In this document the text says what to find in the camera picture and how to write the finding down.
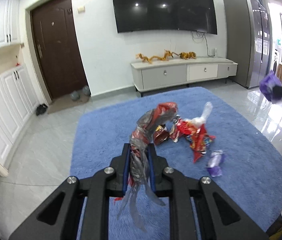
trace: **triangular cutout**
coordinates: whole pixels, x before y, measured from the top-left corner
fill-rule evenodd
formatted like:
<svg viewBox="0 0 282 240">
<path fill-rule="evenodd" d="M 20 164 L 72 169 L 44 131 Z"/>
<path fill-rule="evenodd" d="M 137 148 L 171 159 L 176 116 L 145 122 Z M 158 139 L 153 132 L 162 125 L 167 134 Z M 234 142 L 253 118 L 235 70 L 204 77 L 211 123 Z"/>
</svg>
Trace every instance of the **triangular cutout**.
<svg viewBox="0 0 282 240">
<path fill-rule="evenodd" d="M 216 206 L 222 220 L 222 224 L 227 226 L 232 223 L 238 222 L 241 218 L 234 209 L 216 192 L 213 193 Z"/>
<path fill-rule="evenodd" d="M 43 210 L 38 220 L 48 225 L 54 225 L 60 212 L 60 208 L 65 197 L 65 193 L 61 192 L 50 204 Z"/>
</svg>

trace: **tv cabinet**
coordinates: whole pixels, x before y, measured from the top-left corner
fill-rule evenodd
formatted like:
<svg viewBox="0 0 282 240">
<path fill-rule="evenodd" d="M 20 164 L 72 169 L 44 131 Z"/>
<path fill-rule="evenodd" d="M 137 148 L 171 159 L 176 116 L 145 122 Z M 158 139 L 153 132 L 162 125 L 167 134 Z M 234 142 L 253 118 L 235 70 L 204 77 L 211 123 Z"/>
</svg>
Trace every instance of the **tv cabinet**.
<svg viewBox="0 0 282 240">
<path fill-rule="evenodd" d="M 141 92 L 236 75 L 237 63 L 220 57 L 131 63 L 133 83 Z"/>
</svg>

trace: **rug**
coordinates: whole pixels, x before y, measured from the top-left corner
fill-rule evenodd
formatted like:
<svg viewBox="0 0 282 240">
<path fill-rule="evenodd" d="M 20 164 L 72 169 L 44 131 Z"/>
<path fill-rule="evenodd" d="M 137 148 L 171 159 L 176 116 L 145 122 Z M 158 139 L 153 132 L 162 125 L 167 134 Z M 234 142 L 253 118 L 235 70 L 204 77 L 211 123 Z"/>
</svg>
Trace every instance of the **rug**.
<svg viewBox="0 0 282 240">
<path fill-rule="evenodd" d="M 78 93 L 80 95 L 80 98 L 76 101 L 73 101 L 71 99 L 70 94 L 64 95 L 60 98 L 53 100 L 53 102 L 49 105 L 48 114 L 52 114 L 81 104 L 85 104 L 87 101 L 89 101 L 90 96 L 86 96 L 81 90 L 79 90 Z"/>
<path fill-rule="evenodd" d="M 138 98 L 82 116 L 73 145 L 71 175 L 82 179 L 107 167 L 114 156 L 121 154 L 138 118 L 167 101 L 178 104 L 183 118 L 200 116 L 204 104 L 212 102 L 206 129 L 216 139 L 207 155 L 214 150 L 226 154 L 223 176 L 214 181 L 266 231 L 282 210 L 282 156 L 247 119 L 202 87 Z M 193 163 L 193 153 L 185 138 L 178 143 L 168 140 L 157 146 L 156 152 L 185 176 L 199 179 L 209 175 L 205 167 L 208 156 Z M 128 208 L 117 220 L 121 203 L 110 199 L 109 239 L 169 239 L 168 199 L 164 201 L 166 206 L 157 206 L 144 192 L 139 192 L 137 207 L 147 229 L 144 233 L 134 226 Z"/>
</svg>

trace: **brown door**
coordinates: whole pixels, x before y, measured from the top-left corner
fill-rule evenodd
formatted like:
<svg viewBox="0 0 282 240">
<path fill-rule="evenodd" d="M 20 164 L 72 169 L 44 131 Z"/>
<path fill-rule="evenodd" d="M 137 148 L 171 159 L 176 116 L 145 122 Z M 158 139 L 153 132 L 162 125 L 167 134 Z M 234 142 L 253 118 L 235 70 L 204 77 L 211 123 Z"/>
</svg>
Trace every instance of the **brown door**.
<svg viewBox="0 0 282 240">
<path fill-rule="evenodd" d="M 79 52 L 71 0 L 51 0 L 32 12 L 34 46 L 51 99 L 88 84 Z"/>
</svg>

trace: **black flat-screen tv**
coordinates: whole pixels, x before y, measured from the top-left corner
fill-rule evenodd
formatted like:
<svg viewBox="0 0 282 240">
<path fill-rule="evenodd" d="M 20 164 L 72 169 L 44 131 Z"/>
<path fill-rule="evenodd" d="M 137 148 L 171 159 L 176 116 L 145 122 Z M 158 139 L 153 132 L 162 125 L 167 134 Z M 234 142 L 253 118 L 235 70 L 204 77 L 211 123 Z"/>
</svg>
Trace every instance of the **black flat-screen tv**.
<svg viewBox="0 0 282 240">
<path fill-rule="evenodd" d="M 217 34 L 213 0 L 113 0 L 118 33 L 187 30 Z"/>
</svg>

